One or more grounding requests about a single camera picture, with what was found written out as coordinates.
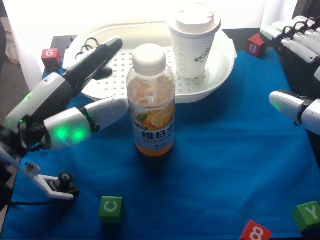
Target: gray floor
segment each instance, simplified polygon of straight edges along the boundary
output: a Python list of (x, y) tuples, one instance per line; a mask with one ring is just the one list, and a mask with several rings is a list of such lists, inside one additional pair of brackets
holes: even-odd
[[(5, 61), (0, 74), (0, 125), (3, 124), (5, 117), (18, 105), (22, 99), (28, 95), (29, 90), (22, 73), (20, 65)], [(13, 167), (9, 169), (14, 175), (7, 182), (12, 187), (15, 182), (16, 172)], [(7, 207), (0, 212), (0, 233), (3, 227)]]

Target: orange drink bottle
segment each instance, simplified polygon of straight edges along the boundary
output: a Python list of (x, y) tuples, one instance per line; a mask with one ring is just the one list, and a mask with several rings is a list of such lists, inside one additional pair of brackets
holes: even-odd
[(160, 46), (134, 50), (126, 85), (136, 147), (147, 156), (164, 155), (174, 144), (176, 84)]

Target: white curtain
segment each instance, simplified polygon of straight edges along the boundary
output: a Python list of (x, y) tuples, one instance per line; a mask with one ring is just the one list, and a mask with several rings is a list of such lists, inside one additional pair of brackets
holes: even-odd
[(177, 6), (202, 2), (222, 19), (222, 29), (259, 28), (292, 18), (298, 0), (3, 0), (22, 71), (32, 90), (42, 78), (42, 49), (53, 36), (78, 35), (97, 23), (167, 20)]

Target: red block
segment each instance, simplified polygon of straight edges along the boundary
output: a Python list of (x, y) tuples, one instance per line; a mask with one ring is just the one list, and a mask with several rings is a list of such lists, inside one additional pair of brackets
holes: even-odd
[(269, 240), (272, 232), (250, 220), (243, 229), (239, 240)]
[(61, 68), (61, 55), (58, 48), (43, 49), (41, 59), (45, 69), (49, 72), (53, 67)]
[(260, 34), (257, 33), (248, 40), (245, 50), (249, 54), (257, 58), (261, 58), (265, 54), (266, 49), (267, 45), (262, 41)]

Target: green leaf on label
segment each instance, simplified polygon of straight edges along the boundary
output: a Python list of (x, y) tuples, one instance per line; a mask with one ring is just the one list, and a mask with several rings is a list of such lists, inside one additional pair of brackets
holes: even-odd
[(143, 122), (144, 120), (146, 120), (148, 117), (148, 114), (147, 113), (141, 113), (139, 114), (136, 119), (139, 121), (139, 122)]

